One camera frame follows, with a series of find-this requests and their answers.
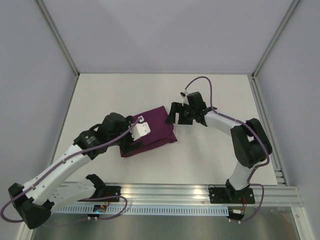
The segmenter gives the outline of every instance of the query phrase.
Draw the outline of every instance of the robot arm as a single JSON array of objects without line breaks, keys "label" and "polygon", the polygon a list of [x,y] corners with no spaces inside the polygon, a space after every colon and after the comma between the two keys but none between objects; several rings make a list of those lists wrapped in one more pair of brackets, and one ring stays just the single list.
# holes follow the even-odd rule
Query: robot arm
[{"label": "robot arm", "polygon": [[[266,159],[266,155],[255,138],[249,140],[252,134],[242,124],[223,117],[224,114],[207,107],[199,92],[181,93],[183,103],[173,102],[167,123],[176,123],[179,114],[179,125],[192,125],[195,120],[205,127],[215,128],[232,138],[237,164],[231,177],[226,181],[226,194],[232,200],[239,197],[249,187],[248,179],[254,167]],[[262,141],[268,154],[272,153],[271,144],[258,119],[252,118],[246,122]]]},{"label": "robot arm", "polygon": [[128,152],[135,148],[134,141],[148,133],[150,128],[143,117],[133,125],[131,116],[124,118],[118,113],[107,115],[102,124],[80,133],[68,150],[38,176],[23,185],[14,183],[8,189],[11,199],[26,193],[16,199],[13,206],[27,226],[34,229],[61,207],[82,199],[104,197],[106,185],[95,174],[68,187],[57,188],[76,170],[105,153],[108,147],[120,146]]}]

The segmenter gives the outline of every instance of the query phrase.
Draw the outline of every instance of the wire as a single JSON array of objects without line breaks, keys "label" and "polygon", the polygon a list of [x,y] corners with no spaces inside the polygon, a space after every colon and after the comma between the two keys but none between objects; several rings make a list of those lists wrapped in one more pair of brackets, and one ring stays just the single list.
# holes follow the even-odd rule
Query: wire
[{"label": "wire", "polygon": [[[105,196],[105,197],[109,197],[109,193],[106,192],[106,194],[105,194],[104,196]],[[107,207],[109,207],[109,205],[110,205],[110,200],[109,200],[109,199],[108,199],[108,205],[107,205],[106,201],[104,201],[105,209],[107,209]]]},{"label": "wire", "polygon": [[115,215],[108,216],[108,217],[99,217],[99,218],[86,217],[86,218],[81,218],[81,219],[78,219],[76,221],[73,221],[73,222],[70,222],[70,223],[66,223],[66,224],[63,224],[63,225],[47,225],[47,224],[43,224],[43,226],[46,227],[46,228],[57,229],[57,228],[68,227],[68,226],[70,226],[72,224],[81,223],[81,222],[84,222],[84,221],[87,221],[87,220],[95,220],[96,219],[97,221],[101,221],[101,220],[110,220],[110,219],[117,218],[124,211],[126,211],[127,206],[128,206],[128,200],[124,196],[116,195],[116,196],[107,196],[107,197],[100,197],[100,198],[85,198],[85,199],[82,199],[83,201],[90,202],[90,201],[103,201],[103,200],[107,200],[107,199],[109,200],[109,199],[117,199],[117,198],[123,199],[125,201],[125,205],[124,205],[123,209],[120,212],[118,212],[117,214],[115,214]]},{"label": "wire", "polygon": [[220,112],[216,111],[217,108],[214,107],[213,104],[212,104],[212,96],[213,96],[212,83],[211,83],[211,81],[210,81],[210,79],[209,79],[208,77],[206,77],[206,76],[198,76],[198,77],[196,77],[196,78],[193,79],[191,82],[189,82],[189,84],[185,87],[185,90],[187,90],[187,88],[188,88],[194,81],[196,81],[196,80],[198,80],[198,79],[206,79],[206,80],[209,82],[209,88],[210,88],[210,107],[211,107],[211,110],[212,110],[215,114],[217,114],[217,115],[220,115],[220,116],[222,116],[222,117],[224,117],[224,118],[226,118],[226,119],[228,119],[228,120],[235,121],[235,122],[237,122],[237,123],[245,126],[245,127],[250,131],[250,133],[254,136],[254,138],[257,140],[257,142],[260,144],[260,146],[261,146],[261,148],[262,148],[262,150],[263,150],[263,152],[264,152],[264,154],[265,154],[265,156],[266,156],[266,162],[265,162],[265,163],[262,163],[262,164],[259,164],[259,165],[256,165],[256,166],[253,168],[253,170],[251,171],[251,173],[249,174],[249,176],[248,176],[248,178],[247,178],[247,180],[246,180],[247,183],[248,183],[250,186],[259,186],[259,187],[261,187],[261,188],[262,188],[262,195],[261,195],[260,203],[259,203],[257,209],[255,210],[255,212],[253,213],[253,215],[250,216],[249,218],[241,221],[242,223],[245,223],[245,222],[251,220],[254,216],[257,215],[257,213],[259,212],[259,210],[260,210],[260,208],[261,208],[261,205],[262,205],[262,202],[263,202],[264,196],[265,196],[265,188],[264,188],[264,186],[261,185],[261,184],[259,184],[259,183],[250,183],[250,180],[251,180],[252,176],[254,175],[254,173],[256,172],[256,170],[257,170],[258,168],[261,168],[261,167],[263,167],[263,166],[266,166],[266,165],[268,165],[268,164],[270,163],[270,157],[269,157],[269,154],[268,154],[268,151],[267,151],[265,145],[263,144],[263,142],[261,141],[261,139],[258,137],[258,135],[255,133],[255,131],[254,131],[250,126],[248,126],[245,122],[243,122],[243,121],[241,121],[241,120],[235,119],[235,118],[233,118],[233,117],[231,117],[231,116],[228,116],[228,115],[225,115],[225,114],[223,114],[223,113],[220,113]]},{"label": "wire", "polygon": [[210,187],[210,186],[212,186],[212,187],[214,187],[214,188],[216,187],[215,185],[209,184],[208,187],[207,187],[208,190],[209,190],[209,187]]},{"label": "wire", "polygon": [[26,193],[30,192],[32,189],[34,189],[39,183],[41,183],[42,180],[44,180],[50,173],[52,173],[55,169],[57,169],[60,165],[62,165],[64,162],[70,160],[71,158],[73,158],[74,156],[77,156],[79,154],[84,154],[84,153],[88,153],[90,151],[93,151],[93,150],[97,150],[97,149],[100,149],[100,148],[104,148],[108,145],[111,145],[113,144],[114,142],[118,141],[119,139],[121,139],[122,137],[124,137],[126,134],[128,134],[134,127],[135,125],[137,125],[137,123],[141,120],[140,117],[138,117],[138,119],[124,132],[122,133],[121,135],[117,136],[116,138],[106,142],[106,143],[103,143],[101,145],[98,145],[98,146],[94,146],[94,147],[90,147],[88,149],[84,149],[84,150],[81,150],[81,151],[78,151],[78,152],[75,152],[69,156],[67,156],[66,158],[64,158],[63,160],[61,160],[59,163],[57,163],[55,166],[53,166],[50,170],[48,170],[48,172],[46,172],[42,177],[40,177],[32,186],[30,186],[27,190],[21,192],[20,194],[18,194],[17,196],[15,196],[14,198],[10,199],[2,208],[1,208],[1,211],[0,211],[0,216],[3,220],[5,220],[6,222],[8,223],[22,223],[23,220],[12,220],[12,219],[9,219],[5,216],[5,209],[10,205],[12,204],[14,201],[16,201],[17,199],[19,199],[20,197],[22,197],[23,195],[25,195]]}]

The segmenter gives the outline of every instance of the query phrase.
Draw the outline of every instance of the purple cloth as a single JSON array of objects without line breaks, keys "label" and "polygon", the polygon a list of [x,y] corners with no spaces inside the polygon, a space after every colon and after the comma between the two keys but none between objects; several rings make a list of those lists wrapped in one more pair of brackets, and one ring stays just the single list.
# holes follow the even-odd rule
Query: purple cloth
[{"label": "purple cloth", "polygon": [[151,132],[133,142],[133,144],[143,142],[143,146],[141,148],[128,152],[127,154],[124,154],[120,150],[121,157],[123,158],[131,157],[133,155],[159,148],[165,144],[172,144],[177,141],[177,138],[173,132],[174,125],[165,123],[168,113],[164,106],[137,114],[133,116],[133,118],[136,120],[140,116],[143,116],[144,121],[149,124]]}]

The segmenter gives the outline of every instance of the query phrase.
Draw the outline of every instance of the metal extrusion bar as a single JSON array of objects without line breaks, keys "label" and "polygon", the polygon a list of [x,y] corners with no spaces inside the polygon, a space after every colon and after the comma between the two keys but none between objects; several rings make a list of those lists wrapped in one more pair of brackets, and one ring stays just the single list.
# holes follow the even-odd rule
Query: metal extrusion bar
[{"label": "metal extrusion bar", "polygon": [[304,207],[291,207],[293,219],[301,240],[316,240]]},{"label": "metal extrusion bar", "polygon": [[43,2],[43,0],[34,0],[35,4],[37,5],[37,7],[39,8],[40,12],[42,13],[42,16],[44,18],[44,20],[46,21],[46,23],[48,24],[49,29],[51,30],[55,40],[57,41],[66,61],[68,62],[70,68],[72,69],[75,77],[78,79],[79,78],[79,71],[77,70],[77,67],[63,41],[63,39],[61,38],[58,29],[45,5],[45,3]]},{"label": "metal extrusion bar", "polygon": [[265,64],[266,60],[268,59],[268,56],[274,49],[276,43],[278,42],[280,36],[284,32],[286,26],[288,25],[288,22],[291,20],[293,14],[296,12],[298,7],[300,6],[300,3],[302,0],[293,0],[289,9],[287,10],[285,16],[283,17],[279,27],[275,31],[270,43],[268,44],[266,50],[264,51],[260,61],[258,62],[257,66],[255,67],[255,70],[253,72],[253,79],[256,78],[256,76],[259,74],[260,70],[262,69],[263,65]]},{"label": "metal extrusion bar", "polygon": [[[128,199],[130,205],[145,206],[216,206],[232,207],[239,204],[211,204],[208,185],[182,185],[182,184],[127,184],[117,183],[121,186],[121,195]],[[256,205],[261,199],[262,190],[253,187]],[[295,186],[265,186],[264,207],[303,207],[298,188]]]},{"label": "metal extrusion bar", "polygon": [[285,172],[283,172],[283,165],[282,165],[282,161],[280,158],[280,154],[278,152],[278,144],[274,138],[274,134],[273,134],[273,130],[270,124],[270,120],[267,117],[267,113],[266,113],[266,108],[261,96],[261,92],[259,91],[259,86],[257,84],[256,80],[253,80],[252,78],[249,78],[249,82],[250,82],[250,86],[252,89],[252,93],[253,93],[253,98],[256,104],[256,108],[258,110],[258,114],[261,120],[261,124],[265,130],[265,133],[271,143],[271,145],[273,146],[273,152],[271,154],[271,159],[272,159],[272,163],[274,164],[274,168],[275,169],[280,169],[281,173],[282,173],[282,178],[284,181],[284,184],[287,184],[287,180],[286,180],[286,176],[285,176]]}]

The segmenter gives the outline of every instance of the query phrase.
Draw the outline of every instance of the floor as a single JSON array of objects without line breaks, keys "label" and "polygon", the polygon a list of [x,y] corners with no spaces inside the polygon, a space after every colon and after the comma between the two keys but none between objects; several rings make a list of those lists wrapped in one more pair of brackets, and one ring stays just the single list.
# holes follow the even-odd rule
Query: floor
[{"label": "floor", "polygon": [[[74,139],[115,112],[123,116],[182,102],[180,92],[197,74],[81,74],[56,150],[64,154]],[[259,118],[247,75],[206,75],[211,79],[213,105],[237,119]],[[210,89],[205,79],[195,81],[189,93],[200,92],[209,106]],[[223,185],[232,175],[237,159],[232,139],[215,128],[198,123],[174,125],[177,142],[122,158],[119,148],[108,148],[67,181],[81,181],[97,174],[106,183],[215,184]],[[252,183],[277,185],[272,164],[259,168]]]}]

